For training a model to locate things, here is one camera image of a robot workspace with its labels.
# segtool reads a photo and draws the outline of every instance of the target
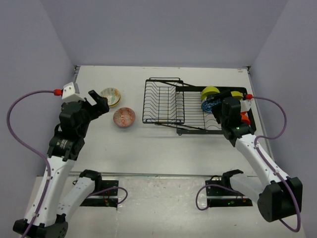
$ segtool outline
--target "red patterned bowl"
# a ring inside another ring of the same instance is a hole
[[[135,113],[131,108],[120,108],[113,114],[113,121],[119,127],[125,128],[133,124]]]

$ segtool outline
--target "lavender wall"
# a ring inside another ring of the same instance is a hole
[[[73,66],[39,0],[0,1],[0,32],[0,236],[12,238],[17,237],[13,223],[23,218],[44,163],[11,137],[6,112],[23,94],[62,87],[71,80]],[[25,100],[12,113],[13,128],[46,153],[60,104],[52,95]]]
[[[304,185],[303,225],[316,237],[317,206],[317,1],[290,0],[251,68],[255,94],[280,102],[288,115],[284,135],[271,142],[278,164]],[[282,127],[282,114],[259,103],[268,135]]]
[[[41,0],[75,64],[250,65],[287,0]]]

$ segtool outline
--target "white table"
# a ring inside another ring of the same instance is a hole
[[[88,91],[99,93],[114,87],[121,92],[122,100],[91,122],[74,173],[91,169],[104,173],[215,175],[240,169],[255,176],[245,158],[222,135],[179,136],[175,129],[143,124],[144,86],[149,77],[179,77],[196,86],[245,87],[252,93],[245,69],[81,66],[76,81],[81,96],[94,102]],[[136,113],[130,128],[118,128],[112,120],[120,107],[130,107]],[[256,134],[262,134],[255,103],[252,110]]]
[[[62,197],[75,179],[67,179]],[[29,208],[41,180],[36,179]],[[79,207],[69,222],[66,238],[305,238],[303,229],[292,233],[279,221],[266,222],[257,205],[199,211],[195,196],[204,184],[204,178],[120,177],[119,185],[129,191],[127,200],[118,210]],[[121,200],[124,192],[119,190],[118,197]],[[206,206],[206,190],[198,202]],[[296,226],[295,216],[285,221]]]

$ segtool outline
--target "dish rack tray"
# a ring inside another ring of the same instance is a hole
[[[167,126],[182,134],[222,134],[213,114],[201,109],[201,92],[206,86],[184,83],[180,78],[149,78],[145,81],[143,123]],[[243,87],[218,87],[247,93]],[[256,125],[252,110],[248,111],[251,128]]]

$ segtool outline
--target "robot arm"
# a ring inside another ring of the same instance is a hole
[[[254,144],[256,138],[254,131],[241,121],[241,109],[245,105],[250,105],[246,95],[244,99],[246,102],[240,102],[233,98],[228,90],[207,97],[207,101],[213,103],[212,113],[221,124],[225,138],[247,159],[260,179],[256,181],[245,176],[242,171],[234,170],[222,175],[223,185],[241,192],[257,203],[261,215],[268,222],[294,215],[295,205],[283,182],[285,181],[291,188],[300,210],[303,185],[298,178],[290,178],[279,168],[259,143]],[[257,149],[275,171],[278,171],[280,177],[264,162]]]
[[[75,165],[79,152],[84,146],[89,123],[109,111],[107,98],[100,97],[94,90],[89,95],[96,101],[91,105],[79,96],[74,83],[64,86],[59,121],[54,136],[50,140],[48,161],[51,176],[46,168],[36,198],[24,219],[18,220],[13,230],[23,234],[34,218],[27,236],[30,238],[63,238],[66,235],[68,221],[84,199],[93,191],[99,191],[102,183],[101,174],[85,170],[81,173],[76,185],[60,201],[64,184],[69,172]],[[47,180],[50,180],[42,205],[36,214]]]

